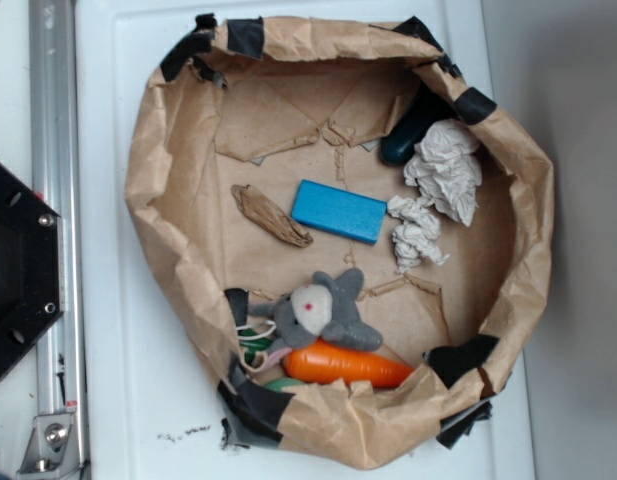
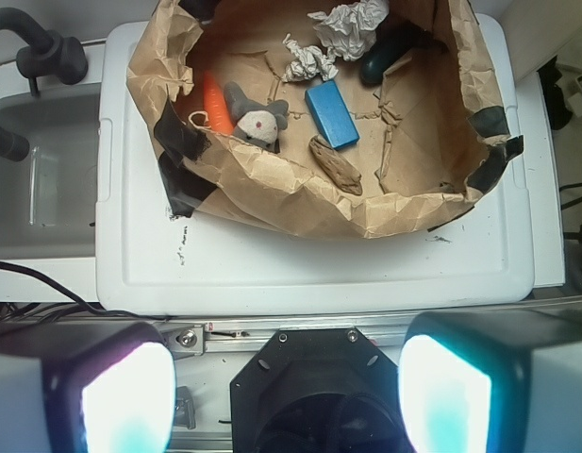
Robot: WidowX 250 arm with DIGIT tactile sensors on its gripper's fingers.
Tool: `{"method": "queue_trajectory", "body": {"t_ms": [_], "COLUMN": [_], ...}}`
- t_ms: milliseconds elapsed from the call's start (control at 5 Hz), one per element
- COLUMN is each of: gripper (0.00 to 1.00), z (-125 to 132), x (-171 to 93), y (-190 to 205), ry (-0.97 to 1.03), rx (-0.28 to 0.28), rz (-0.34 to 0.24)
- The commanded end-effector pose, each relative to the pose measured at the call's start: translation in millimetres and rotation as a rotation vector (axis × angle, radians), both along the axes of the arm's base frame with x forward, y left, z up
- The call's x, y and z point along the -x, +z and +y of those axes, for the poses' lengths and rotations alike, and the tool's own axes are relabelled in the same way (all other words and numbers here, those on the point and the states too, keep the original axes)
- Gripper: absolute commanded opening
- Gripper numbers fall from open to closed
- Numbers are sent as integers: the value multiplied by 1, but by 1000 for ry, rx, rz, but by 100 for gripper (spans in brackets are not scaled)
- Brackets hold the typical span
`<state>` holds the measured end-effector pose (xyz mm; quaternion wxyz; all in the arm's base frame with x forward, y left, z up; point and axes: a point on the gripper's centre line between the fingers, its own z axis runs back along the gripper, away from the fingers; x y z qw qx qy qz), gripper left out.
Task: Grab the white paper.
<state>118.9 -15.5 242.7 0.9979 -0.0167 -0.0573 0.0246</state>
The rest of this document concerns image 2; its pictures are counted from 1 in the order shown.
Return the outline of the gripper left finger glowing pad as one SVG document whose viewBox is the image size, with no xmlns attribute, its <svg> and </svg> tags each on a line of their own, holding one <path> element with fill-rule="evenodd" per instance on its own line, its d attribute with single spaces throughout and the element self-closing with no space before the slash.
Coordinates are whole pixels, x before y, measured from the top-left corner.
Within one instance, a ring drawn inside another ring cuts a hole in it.
<svg viewBox="0 0 582 453">
<path fill-rule="evenodd" d="M 163 452 L 174 414 L 153 325 L 0 323 L 0 452 Z"/>
</svg>

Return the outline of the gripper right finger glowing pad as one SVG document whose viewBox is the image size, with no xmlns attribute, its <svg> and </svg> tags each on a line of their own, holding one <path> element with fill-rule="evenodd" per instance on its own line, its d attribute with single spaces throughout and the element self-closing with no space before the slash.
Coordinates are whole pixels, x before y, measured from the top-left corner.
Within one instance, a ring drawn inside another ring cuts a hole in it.
<svg viewBox="0 0 582 453">
<path fill-rule="evenodd" d="M 582 310 L 422 312 L 398 392 L 418 452 L 582 452 Z"/>
</svg>

